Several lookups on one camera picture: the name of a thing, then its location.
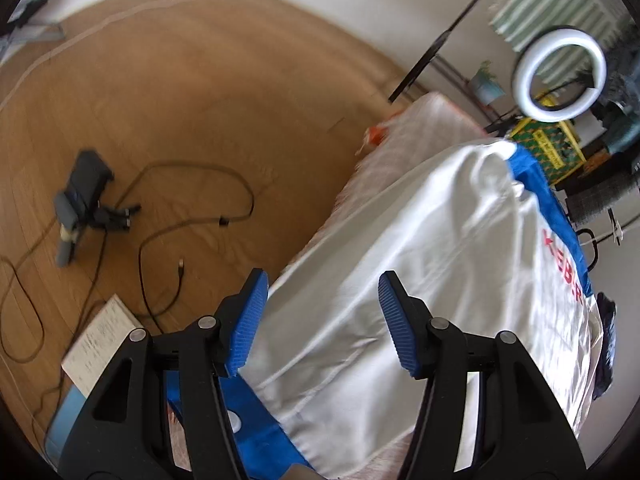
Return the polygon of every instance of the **metal screw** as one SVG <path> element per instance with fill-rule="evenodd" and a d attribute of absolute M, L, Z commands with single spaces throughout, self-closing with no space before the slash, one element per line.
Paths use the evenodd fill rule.
<path fill-rule="evenodd" d="M 431 326 L 436 330 L 446 330 L 449 327 L 449 321 L 443 317 L 434 317 L 431 319 Z"/>
<path fill-rule="evenodd" d="M 514 344 L 518 339 L 513 332 L 509 332 L 505 330 L 504 332 L 500 332 L 500 339 L 502 339 L 503 343 L 507 343 L 507 345 Z"/>
<path fill-rule="evenodd" d="M 213 316 L 205 316 L 205 317 L 201 317 L 198 320 L 198 326 L 200 328 L 213 328 L 216 325 L 216 318 Z"/>
<path fill-rule="evenodd" d="M 144 328 L 136 328 L 129 333 L 129 339 L 134 343 L 142 341 L 146 337 L 146 330 Z"/>
<path fill-rule="evenodd" d="M 231 423 L 231 431 L 237 433 L 242 428 L 242 420 L 237 413 L 232 412 L 231 410 L 226 410 L 226 414 L 229 416 L 229 422 Z"/>

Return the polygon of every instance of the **ring light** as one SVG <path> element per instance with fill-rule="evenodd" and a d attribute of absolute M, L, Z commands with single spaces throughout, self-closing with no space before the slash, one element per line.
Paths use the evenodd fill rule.
<path fill-rule="evenodd" d="M 587 88 L 578 99 L 565 108 L 546 110 L 531 99 L 530 88 L 533 77 L 538 67 L 550 54 L 569 45 L 581 46 L 589 53 L 593 67 L 594 88 Z M 513 97 L 524 115 L 544 123 L 557 123 L 587 111 L 602 92 L 606 79 L 607 65 L 598 42 L 581 30 L 559 28 L 540 37 L 527 48 L 513 73 Z"/>

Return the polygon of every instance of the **radiator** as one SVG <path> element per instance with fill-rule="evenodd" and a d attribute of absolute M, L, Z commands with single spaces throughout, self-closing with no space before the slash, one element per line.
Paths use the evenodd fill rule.
<path fill-rule="evenodd" d="M 521 52 L 540 32 L 557 25 L 571 25 L 593 36 L 606 50 L 630 21 L 620 0 L 508 0 L 491 20 L 491 26 L 516 52 Z M 584 49 L 564 47 L 549 56 L 538 76 L 550 88 L 588 67 Z"/>

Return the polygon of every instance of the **blue strap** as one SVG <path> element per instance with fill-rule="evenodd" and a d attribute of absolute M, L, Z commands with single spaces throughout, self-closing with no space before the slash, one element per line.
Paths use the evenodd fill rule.
<path fill-rule="evenodd" d="M 166 384 L 167 400 L 180 420 L 178 372 L 166 372 Z M 278 480 L 292 464 L 313 469 L 240 375 L 220 378 L 220 386 L 226 408 L 240 417 L 242 426 L 234 437 L 251 478 Z"/>
<path fill-rule="evenodd" d="M 267 303 L 269 293 L 269 280 L 267 273 L 260 272 L 260 277 L 254 284 L 254 288 L 244 304 L 238 322 L 231 334 L 229 342 L 229 356 L 226 359 L 226 370 L 233 377 L 246 363 L 251 344 L 254 342 L 255 332 L 262 317 L 262 311 Z"/>
<path fill-rule="evenodd" d="M 516 152 L 507 163 L 511 168 L 514 179 L 519 180 L 524 184 L 527 191 L 534 193 L 538 197 L 540 213 L 549 224 L 551 230 L 564 242 L 574 258 L 577 267 L 576 272 L 584 295 L 587 297 L 592 296 L 593 291 L 587 271 L 587 263 L 585 262 L 578 237 L 564 214 L 558 199 L 549 188 L 545 174 L 537 160 L 526 148 L 517 145 Z"/>

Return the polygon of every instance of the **bed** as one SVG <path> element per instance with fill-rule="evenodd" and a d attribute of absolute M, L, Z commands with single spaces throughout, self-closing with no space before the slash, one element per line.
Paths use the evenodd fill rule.
<path fill-rule="evenodd" d="M 534 197 L 522 186 L 513 187 L 511 173 L 505 170 L 504 160 L 513 158 L 516 148 L 505 141 L 492 145 L 484 131 L 441 94 L 421 98 L 404 113 L 379 124 L 375 134 L 383 139 L 380 146 L 360 162 L 338 195 L 331 216 L 271 287 L 252 352 L 241 370 L 244 380 L 320 474 L 395 478 L 412 436 L 424 383 L 411 380 L 400 367 L 377 303 L 377 278 L 389 268 L 399 272 L 410 295 L 426 300 L 435 315 L 447 317 L 462 330 L 488 336 L 504 329 L 516 332 L 577 434 L 591 403 L 602 324 L 585 278 L 586 265 L 577 261 L 579 247 L 565 243 L 570 245 L 571 237 L 575 238 L 570 226 L 566 224 L 563 240 L 562 228 L 549 228 L 558 219 L 539 218 L 538 204 L 546 199 Z M 505 149 L 511 155 L 495 156 Z M 451 160 L 461 163 L 452 165 Z M 486 168 L 493 168 L 489 180 L 476 178 Z M 494 176 L 500 172 L 504 182 L 498 185 Z M 475 184 L 465 190 L 458 208 L 430 205 L 431 211 L 425 213 L 424 202 L 416 197 L 426 193 L 428 202 L 432 201 L 434 190 L 427 185 L 425 191 L 425 182 L 441 187 L 443 179 Z M 500 193 L 493 196 L 495 186 L 503 186 L 511 202 L 500 198 Z M 486 212 L 480 215 L 481 222 L 472 228 L 484 238 L 476 243 L 471 237 L 466 249 L 459 250 L 458 234 L 447 226 L 456 224 L 467 203 L 475 203 L 476 210 L 492 211 L 498 220 L 487 227 L 482 220 Z M 522 218 L 510 213 L 514 204 L 524 211 Z M 448 213 L 442 216 L 442 210 Z M 566 221 L 561 211 L 557 213 Z M 465 229 L 473 217 L 465 217 Z M 516 230 L 514 221 L 519 226 Z M 420 228 L 412 227 L 415 222 L 421 222 Z M 484 276 L 477 267 L 470 270 L 469 261 L 477 261 L 473 252 L 504 238 L 505 229 L 511 230 L 511 237 L 506 237 L 511 241 L 504 247 L 492 246 L 495 254 L 513 253 L 511 243 L 516 240 L 518 251 L 525 254 L 519 266 L 550 270 L 543 271 L 542 284 L 536 281 L 540 276 L 529 273 L 535 279 L 510 292 L 513 306 L 492 308 L 488 305 L 509 302 L 494 290 L 478 293 L 477 286 L 452 287 L 449 282 L 458 275 L 472 281 Z M 520 229 L 531 232 L 524 243 Z M 438 238 L 440 245 L 434 245 L 424 232 Z M 403 237 L 407 240 L 398 242 Z M 552 254 L 550 240 L 555 244 Z M 440 266 L 442 261 L 424 255 L 444 254 L 450 247 L 456 247 L 444 266 L 450 272 L 436 280 L 440 285 L 430 288 L 425 285 L 434 277 L 430 264 Z M 397 254 L 388 256 L 389 251 Z M 559 270 L 560 254 L 565 256 Z M 497 269 L 490 281 L 510 268 L 499 259 L 488 258 L 488 267 Z M 573 268 L 568 281 L 567 267 Z M 580 267 L 584 268 L 581 279 Z M 524 272 L 518 279 L 529 274 Z M 457 468 L 468 465 L 473 451 L 477 418 L 473 375 L 467 392 Z M 182 442 L 174 445 L 177 463 L 186 461 L 179 428 L 174 428 L 174 437 Z"/>

